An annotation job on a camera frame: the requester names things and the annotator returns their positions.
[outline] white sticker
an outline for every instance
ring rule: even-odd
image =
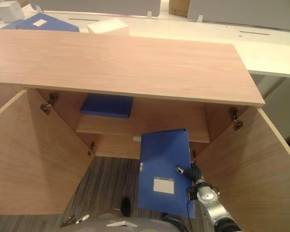
[[[154,191],[174,194],[174,181],[154,178]]]
[[[140,142],[141,141],[141,137],[140,136],[134,136],[133,141],[136,141],[136,142]]]
[[[40,27],[40,26],[44,25],[45,23],[47,23],[47,21],[40,19],[40,20],[36,21],[35,23],[33,23],[33,25]]]

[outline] blue folder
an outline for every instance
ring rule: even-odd
[[[10,24],[4,26],[4,27],[1,28],[1,29],[18,29],[18,28],[17,28],[17,25],[18,25],[20,22],[23,22],[23,21],[25,21],[25,20],[24,20],[24,19],[18,19],[18,20],[16,20],[16,21],[14,21],[13,23],[10,23]]]
[[[46,21],[45,24],[41,26],[35,26],[33,23],[43,19]],[[75,31],[79,32],[79,28],[70,23],[66,23],[54,17],[38,13],[16,25],[18,29],[31,29],[31,30],[61,30],[61,31]]]
[[[142,134],[138,207],[187,218],[187,187],[192,182],[175,171],[175,166],[190,169],[188,132],[184,129]],[[154,182],[172,180],[174,193],[154,191]],[[195,218],[194,202],[188,205]]]
[[[89,93],[81,107],[82,114],[110,117],[130,116],[133,97]]]

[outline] folder label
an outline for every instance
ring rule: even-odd
[[[172,179],[154,178],[154,191],[174,194],[174,181]]]

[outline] metal robot arm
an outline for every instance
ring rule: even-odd
[[[204,180],[201,170],[195,162],[191,163],[191,169],[184,170],[175,167],[176,172],[192,180],[194,185],[187,188],[190,201],[199,200],[207,212],[215,232],[240,232],[232,216],[218,200],[219,190]]]

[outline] gray panel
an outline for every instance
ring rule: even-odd
[[[36,10],[95,12],[118,15],[143,15],[148,11],[156,17],[160,13],[160,0],[29,0]]]
[[[290,0],[191,0],[188,18],[290,30]]]

